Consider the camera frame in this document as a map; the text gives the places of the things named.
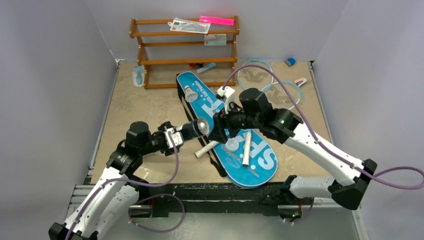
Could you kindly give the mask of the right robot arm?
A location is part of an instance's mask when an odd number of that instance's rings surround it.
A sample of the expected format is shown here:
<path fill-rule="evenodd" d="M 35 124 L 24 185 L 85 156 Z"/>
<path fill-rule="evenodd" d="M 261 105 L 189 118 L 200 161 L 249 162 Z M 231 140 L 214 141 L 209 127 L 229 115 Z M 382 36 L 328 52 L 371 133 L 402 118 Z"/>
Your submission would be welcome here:
<path fill-rule="evenodd" d="M 332 199 L 341 207 L 357 210 L 373 177 L 377 163 L 360 160 L 332 145 L 309 130 L 302 120 L 286 108 L 274 108 L 267 96 L 256 88 L 239 95 L 241 106 L 234 102 L 235 90 L 220 87 L 216 97 L 224 107 L 213 115 L 210 141 L 225 144 L 240 130 L 257 129 L 265 137 L 297 150 L 324 168 L 329 177 L 289 176 L 280 196 L 288 204 L 303 198 Z"/>

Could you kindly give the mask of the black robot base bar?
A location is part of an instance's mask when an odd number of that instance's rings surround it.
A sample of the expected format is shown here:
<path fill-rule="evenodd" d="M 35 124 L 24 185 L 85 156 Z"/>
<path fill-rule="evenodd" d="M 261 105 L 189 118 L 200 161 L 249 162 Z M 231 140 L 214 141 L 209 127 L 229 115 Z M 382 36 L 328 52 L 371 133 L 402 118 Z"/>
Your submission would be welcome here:
<path fill-rule="evenodd" d="M 312 203 L 310 197 L 297 198 L 284 182 L 268 182 L 257 188 L 233 183 L 170 183 L 141 191 L 130 208 L 134 218 L 167 218 L 170 213 L 261 214 L 290 221 L 302 217 Z"/>

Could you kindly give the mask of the black shuttlecock tube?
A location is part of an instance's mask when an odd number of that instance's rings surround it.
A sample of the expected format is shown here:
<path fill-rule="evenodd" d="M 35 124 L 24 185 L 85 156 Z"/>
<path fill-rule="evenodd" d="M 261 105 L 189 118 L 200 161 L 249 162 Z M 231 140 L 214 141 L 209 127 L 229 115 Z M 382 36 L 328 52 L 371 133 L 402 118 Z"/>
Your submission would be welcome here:
<path fill-rule="evenodd" d="M 210 126 L 208 121 L 200 117 L 199 119 L 190 121 L 177 128 L 177 131 L 181 133 L 184 141 L 197 139 L 203 136 L 207 136 L 210 132 Z"/>

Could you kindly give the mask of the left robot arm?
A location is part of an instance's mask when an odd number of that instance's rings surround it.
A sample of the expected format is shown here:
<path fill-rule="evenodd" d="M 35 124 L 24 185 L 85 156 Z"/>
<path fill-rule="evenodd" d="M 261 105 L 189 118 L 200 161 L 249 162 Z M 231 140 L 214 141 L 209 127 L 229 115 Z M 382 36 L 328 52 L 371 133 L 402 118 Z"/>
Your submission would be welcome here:
<path fill-rule="evenodd" d="M 177 155 L 184 144 L 182 126 L 163 123 L 151 133 L 146 122 L 130 125 L 126 137 L 110 155 L 99 180 L 81 205 L 66 218 L 55 222 L 48 230 L 51 240 L 102 240 L 115 222 L 136 203 L 148 200 L 149 190 L 166 186 L 176 175 L 164 183 L 148 183 L 134 175 L 143 163 L 143 157 L 161 152 Z"/>

